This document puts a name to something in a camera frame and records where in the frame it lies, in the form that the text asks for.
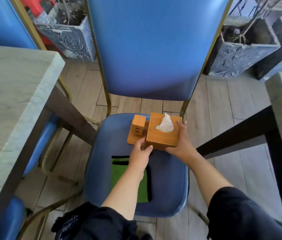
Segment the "wooden floor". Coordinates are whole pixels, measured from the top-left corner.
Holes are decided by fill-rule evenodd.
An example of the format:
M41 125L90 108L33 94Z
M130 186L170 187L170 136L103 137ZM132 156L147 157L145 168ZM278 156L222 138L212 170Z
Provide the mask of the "wooden floor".
M106 100L97 64L67 62L63 77L68 84L77 109L85 116L101 121L106 116ZM247 73L231 80L216 80L202 75L186 111L189 134L198 147L270 104L265 85ZM168 112L178 114L182 102L130 98L112 95L112 113ZM67 133L63 131L54 145L51 158L57 153ZM73 137L55 171L65 177L83 181L85 165L91 146ZM209 159L209 162L237 188L260 204L272 217L282 222L282 203L269 160L267 145L259 145ZM16 195L33 211L38 211L71 193L78 187L46 177L35 168L20 183ZM50 213L43 239L54 239L50 232L54 220L82 203L77 199ZM190 173L190 192L184 209L171 218L135 217L139 229L149 232L153 239L206 239L208 229L191 210L198 208L206 214L196 179ZM35 222L23 239L33 239Z

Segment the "black clothing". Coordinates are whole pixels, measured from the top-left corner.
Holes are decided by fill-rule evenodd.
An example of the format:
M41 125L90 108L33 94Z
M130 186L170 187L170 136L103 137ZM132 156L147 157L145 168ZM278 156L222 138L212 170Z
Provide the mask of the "black clothing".
M282 239L282 227L233 187L221 188L213 195L207 217L212 240ZM136 221L128 221L111 208L97 208L89 202L58 218L52 227L57 240L133 240L138 239L136 229Z

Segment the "gold chair frame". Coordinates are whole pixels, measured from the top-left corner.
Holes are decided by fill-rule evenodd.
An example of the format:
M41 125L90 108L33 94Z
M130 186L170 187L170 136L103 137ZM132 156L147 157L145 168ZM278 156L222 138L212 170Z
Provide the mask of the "gold chair frame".
M33 41L35 42L36 46L38 49L40 50L47 50L46 47L44 46L41 38L39 37L39 34L37 32L37 30L35 29L31 19L29 18L26 10L24 9L22 3L20 0L10 0L13 7L15 8L17 14L19 15L19 18L21 19L21 21L23 22L25 28L27 29L27 31L29 32L30 36L32 37ZM102 65L101 65L101 62L100 62L100 57L99 57L99 53L98 53L98 48L97 48L97 45L96 45L96 41L95 41L95 36L94 36L94 32L93 32L93 28L92 28L92 23L91 23L91 18L90 18L90 12L89 12L89 6L88 6L88 3L87 3L87 0L84 0L85 1L85 8L86 8L86 12L87 12L87 16L88 16L88 20L89 20L89 24L90 24L90 28L91 28L91 35L92 35L92 38L93 38L93 43L94 43L94 46L95 46L95 55L97 57L97 60L98 60L98 64L99 64L99 68L100 68L100 73L101 73L101 78L102 78L102 83L103 83L103 88L104 88L104 93L105 93L105 98L106 98L106 102L107 102L107 113L106 113L106 117L108 117L110 114L111 114L111 96L110 96L110 93L107 91L107 88L106 88L106 83L105 83L105 79L104 79L104 74L103 74L103 69L102 69ZM211 46L209 48L209 51L207 53L207 56L205 58L205 61L203 63L203 66L202 66L202 69L200 71L200 76L203 72L203 68L205 67L206 63L207 63L207 59L208 57L210 56L211 54L211 51L212 51L212 48L216 42L216 39L218 38L219 36L219 32L222 28L222 25L224 23L224 20L226 18L226 15L231 7L231 4L232 4L233 0L229 0L229 2L227 3L227 6L225 8L225 11L223 13L223 16L222 16L222 19L219 23L219 26L218 26L218 29L215 33L215 36L214 36L214 39L213 39L213 42L211 43ZM60 85L61 89L63 90L65 96L70 100L70 102L72 102L72 97L71 97L71 92L67 86L67 84L64 82L63 80L63 77L62 76L59 76L59 79L58 79L58 84ZM184 118L184 115L185 115L185 111L190 103L190 100L186 100L186 101L183 101L183 104L182 104L182 107L181 107L181 111L180 111L180 117L182 117L182 119ZM94 121L88 117L85 117L85 119L91 123L94 123L94 124L97 124L99 125L100 123L97 122L97 121ZM47 157L49 155L49 153L51 152L51 149L52 149L52 145L54 143L54 141L56 140L56 138L59 136L60 132L62 130L62 126L60 124L58 124L58 127L56 129L56 131L54 132L54 134L52 135L51 139L49 140L46 148L45 148L45 151L43 152L42 156L41 156L41 167L42 167L42 170L45 174L47 174L48 176L54 176L54 177L57 177L59 180L62 180L62 181L65 181L65 182L68 182L68 183L71 183L71 184L74 184L76 185L77 182L73 181L72 179L69 179L69 178L66 178L66 177L63 177L61 175L55 175L53 174L53 170L55 169L55 166L57 165L58 163L58 160L59 158L62 156L62 153L64 151L64 148L68 145L71 137L72 137L72 133L69 132L57 157L55 158L55 161L53 163L53 165L48 169L47 168ZM58 207L70 202L71 200L79 197L81 194L82 194L83 190L79 191L78 193L75 193L63 200L60 200L48 207L45 207L43 208L42 210L38 211L37 213L35 213L34 215L32 215L31 217L29 217L25 223L23 224L20 232L19 232L19 235L17 237L17 240L20 240L23 236L23 234L26 232L28 226L37 218L41 218L40 219L40 223L39 223L39 226L37 228L37 232L35 234L35 240L40 240L41 237L42 237L42 234L43 234L43 229L44 229L44 226L45 226L45 223L47 222L47 219L48 219L48 215L51 211L57 209Z

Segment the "dark table frame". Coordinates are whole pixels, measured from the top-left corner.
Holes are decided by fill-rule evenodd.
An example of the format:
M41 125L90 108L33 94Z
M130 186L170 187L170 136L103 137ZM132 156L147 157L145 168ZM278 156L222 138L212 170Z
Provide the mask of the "dark table frame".
M62 126L65 129L88 144L93 145L96 130L86 121L75 106L70 103L69 99L67 99L57 87L54 87L11 173L0 191L0 218L9 205L11 198L14 196L14 192L19 185L23 172L27 167L44 125L50 118L51 113L55 113L60 117Z
M282 200L282 139L269 106L207 143L197 151L206 159L267 143Z

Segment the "chair seat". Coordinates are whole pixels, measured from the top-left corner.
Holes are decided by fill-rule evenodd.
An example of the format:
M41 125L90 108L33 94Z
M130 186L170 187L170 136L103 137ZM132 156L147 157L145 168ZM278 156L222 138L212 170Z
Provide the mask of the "chair seat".
M15 240L25 216L23 201L13 197L0 219L0 240Z
M84 179L84 199L101 206L110 193L111 157L130 155L133 145L127 143L133 113L107 117L95 138ZM138 203L135 214L169 217L183 209L188 196L188 167L165 151L153 150L149 158L151 202Z
M35 149L32 153L32 156L27 164L27 167L23 173L23 177L26 176L28 173L30 173L33 168L37 165L39 158L47 145L48 141L50 140L52 134L57 128L59 121L59 117L56 114L52 114L50 119L47 121L47 123L44 126L44 129L41 133L41 136L39 138L39 141L37 145L35 146Z

